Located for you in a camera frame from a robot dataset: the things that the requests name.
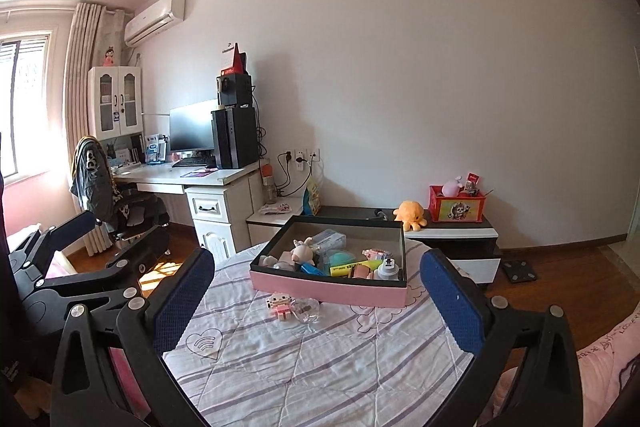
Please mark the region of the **pink green storage box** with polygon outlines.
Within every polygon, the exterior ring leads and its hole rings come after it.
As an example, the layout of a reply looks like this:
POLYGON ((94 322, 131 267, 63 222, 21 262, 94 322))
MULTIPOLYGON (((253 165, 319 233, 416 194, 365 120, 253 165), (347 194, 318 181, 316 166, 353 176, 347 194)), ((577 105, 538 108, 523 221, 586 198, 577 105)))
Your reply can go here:
POLYGON ((397 221, 292 217, 250 262, 258 291, 320 303, 401 308, 407 254, 397 221))

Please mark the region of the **black office chair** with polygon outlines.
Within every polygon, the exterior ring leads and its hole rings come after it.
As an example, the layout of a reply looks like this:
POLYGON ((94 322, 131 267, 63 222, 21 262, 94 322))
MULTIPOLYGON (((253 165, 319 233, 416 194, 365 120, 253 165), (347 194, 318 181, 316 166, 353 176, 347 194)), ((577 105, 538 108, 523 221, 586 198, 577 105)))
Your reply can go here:
POLYGON ((154 225, 166 227, 169 223, 159 197, 136 188, 117 187, 104 148, 91 135, 83 136, 75 147, 70 193, 82 210, 94 214, 118 247, 132 243, 154 225))

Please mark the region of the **baby doll figure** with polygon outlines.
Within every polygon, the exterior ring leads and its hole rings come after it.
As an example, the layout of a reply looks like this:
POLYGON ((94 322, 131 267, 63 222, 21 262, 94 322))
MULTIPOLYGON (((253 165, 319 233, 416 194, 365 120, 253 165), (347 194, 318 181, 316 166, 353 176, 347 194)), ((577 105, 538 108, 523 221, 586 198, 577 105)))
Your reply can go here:
POLYGON ((308 263, 308 265, 316 266, 312 245, 314 245, 314 239, 312 237, 307 237, 303 241, 295 239, 294 248, 291 251, 291 260, 294 265, 304 265, 308 263))

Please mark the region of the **teal round toy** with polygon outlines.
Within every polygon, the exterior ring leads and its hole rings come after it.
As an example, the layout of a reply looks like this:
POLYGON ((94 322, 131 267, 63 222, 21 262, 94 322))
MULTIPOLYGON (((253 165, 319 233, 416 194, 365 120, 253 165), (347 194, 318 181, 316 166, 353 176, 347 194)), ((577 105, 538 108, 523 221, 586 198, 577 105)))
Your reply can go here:
POLYGON ((348 251, 332 251, 328 257, 330 268, 338 267, 339 265, 349 265, 349 263, 355 262, 356 260, 356 256, 348 251))

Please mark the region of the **blue handle tool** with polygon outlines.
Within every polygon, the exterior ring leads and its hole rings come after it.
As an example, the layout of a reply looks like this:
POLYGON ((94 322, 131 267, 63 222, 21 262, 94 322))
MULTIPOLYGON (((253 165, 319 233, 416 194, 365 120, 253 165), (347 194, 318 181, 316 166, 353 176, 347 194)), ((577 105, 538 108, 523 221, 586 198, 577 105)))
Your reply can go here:
POLYGON ((316 277, 326 277, 326 273, 324 273, 322 270, 315 267, 312 263, 309 263, 309 262, 301 263, 299 265, 299 271, 307 275, 315 275, 316 277))

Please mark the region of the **red toy box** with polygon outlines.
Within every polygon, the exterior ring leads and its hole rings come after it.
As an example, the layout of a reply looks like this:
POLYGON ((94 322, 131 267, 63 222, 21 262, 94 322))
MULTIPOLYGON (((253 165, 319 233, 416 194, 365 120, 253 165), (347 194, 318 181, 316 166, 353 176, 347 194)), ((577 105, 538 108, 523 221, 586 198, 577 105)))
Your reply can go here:
POLYGON ((480 223, 484 217, 485 202, 486 195, 482 193, 448 197, 442 194, 441 185, 431 185, 427 210, 433 222, 480 223))

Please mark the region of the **white desk with drawers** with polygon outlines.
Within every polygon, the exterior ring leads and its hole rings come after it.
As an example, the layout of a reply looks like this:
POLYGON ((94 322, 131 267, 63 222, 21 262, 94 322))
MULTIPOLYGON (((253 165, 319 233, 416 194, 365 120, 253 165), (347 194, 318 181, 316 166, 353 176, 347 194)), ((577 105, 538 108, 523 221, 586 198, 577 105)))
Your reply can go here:
POLYGON ((167 196, 171 220, 194 226, 198 243, 217 262, 250 247, 246 220, 264 202, 257 162, 240 169, 175 168, 169 164, 122 167, 118 183, 167 196))

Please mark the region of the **orange cap bottle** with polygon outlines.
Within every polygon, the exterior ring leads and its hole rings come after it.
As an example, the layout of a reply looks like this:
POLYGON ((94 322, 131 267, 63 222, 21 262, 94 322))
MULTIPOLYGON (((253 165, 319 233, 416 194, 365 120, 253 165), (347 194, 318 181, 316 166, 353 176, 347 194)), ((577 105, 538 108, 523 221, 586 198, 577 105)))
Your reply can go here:
POLYGON ((262 175, 262 187, 264 188, 265 203, 268 205, 274 204, 277 200, 278 193, 273 179, 272 166, 266 162, 262 167, 260 167, 260 174, 262 175))

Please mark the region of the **black bathroom scale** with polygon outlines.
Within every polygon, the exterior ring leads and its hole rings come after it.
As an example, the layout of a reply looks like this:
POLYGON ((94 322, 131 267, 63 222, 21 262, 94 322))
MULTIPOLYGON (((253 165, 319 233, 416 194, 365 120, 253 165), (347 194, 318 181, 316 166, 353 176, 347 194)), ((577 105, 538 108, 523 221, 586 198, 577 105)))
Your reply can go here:
POLYGON ((538 279, 535 270, 526 260, 502 260, 500 268, 511 284, 533 282, 538 279))

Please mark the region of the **yellow tag card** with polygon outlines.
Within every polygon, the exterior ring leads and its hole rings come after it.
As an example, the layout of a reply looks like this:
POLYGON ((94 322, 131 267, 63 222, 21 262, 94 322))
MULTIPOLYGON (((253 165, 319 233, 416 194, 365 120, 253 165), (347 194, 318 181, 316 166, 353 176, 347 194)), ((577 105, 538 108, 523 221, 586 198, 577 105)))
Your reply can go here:
POLYGON ((382 265, 382 260, 364 260, 344 265, 333 265, 330 268, 331 277, 359 277, 363 274, 368 277, 369 274, 382 265))

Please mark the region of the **white air conditioner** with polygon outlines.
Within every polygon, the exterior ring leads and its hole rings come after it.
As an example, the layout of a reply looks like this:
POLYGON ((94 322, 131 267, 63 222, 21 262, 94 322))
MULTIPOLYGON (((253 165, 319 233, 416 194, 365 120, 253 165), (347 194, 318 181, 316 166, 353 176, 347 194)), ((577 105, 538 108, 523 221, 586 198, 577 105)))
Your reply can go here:
POLYGON ((126 23, 124 40, 128 48, 184 21, 186 0, 158 0, 126 23))

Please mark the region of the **pink bed cover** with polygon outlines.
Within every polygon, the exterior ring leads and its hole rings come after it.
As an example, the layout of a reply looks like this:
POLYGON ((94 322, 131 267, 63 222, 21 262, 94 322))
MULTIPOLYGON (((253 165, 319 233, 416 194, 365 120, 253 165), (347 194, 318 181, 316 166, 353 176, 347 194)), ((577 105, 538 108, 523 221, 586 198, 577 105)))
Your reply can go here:
POLYGON ((582 425, 597 426, 618 412, 623 399, 639 404, 639 305, 570 362, 572 392, 582 406, 582 425))

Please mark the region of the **orange octopus plush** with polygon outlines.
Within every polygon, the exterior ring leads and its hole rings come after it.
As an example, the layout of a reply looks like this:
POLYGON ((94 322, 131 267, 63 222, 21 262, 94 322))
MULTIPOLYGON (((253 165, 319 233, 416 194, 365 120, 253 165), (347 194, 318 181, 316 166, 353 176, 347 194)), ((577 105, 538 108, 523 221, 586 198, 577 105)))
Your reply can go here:
POLYGON ((393 210, 395 220, 402 223, 405 232, 420 231, 427 227, 425 210, 420 202, 404 200, 398 208, 393 210))

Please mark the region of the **clear plastic box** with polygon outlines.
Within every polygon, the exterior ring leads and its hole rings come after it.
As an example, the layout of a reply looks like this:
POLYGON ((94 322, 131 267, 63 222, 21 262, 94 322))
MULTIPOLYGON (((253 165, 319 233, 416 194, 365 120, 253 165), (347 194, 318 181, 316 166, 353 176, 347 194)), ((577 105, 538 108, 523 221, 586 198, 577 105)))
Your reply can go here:
POLYGON ((310 248, 315 254, 324 255, 330 251, 344 251, 346 243, 345 234, 326 229, 311 237, 310 248))

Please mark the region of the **pink block figure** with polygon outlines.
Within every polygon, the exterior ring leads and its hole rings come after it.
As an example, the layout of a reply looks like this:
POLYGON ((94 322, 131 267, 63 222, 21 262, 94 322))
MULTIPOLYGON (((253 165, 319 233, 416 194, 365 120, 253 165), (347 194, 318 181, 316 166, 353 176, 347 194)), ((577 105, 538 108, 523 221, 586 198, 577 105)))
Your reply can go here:
POLYGON ((292 315, 292 297, 275 293, 266 299, 266 305, 270 314, 279 321, 286 321, 292 315))

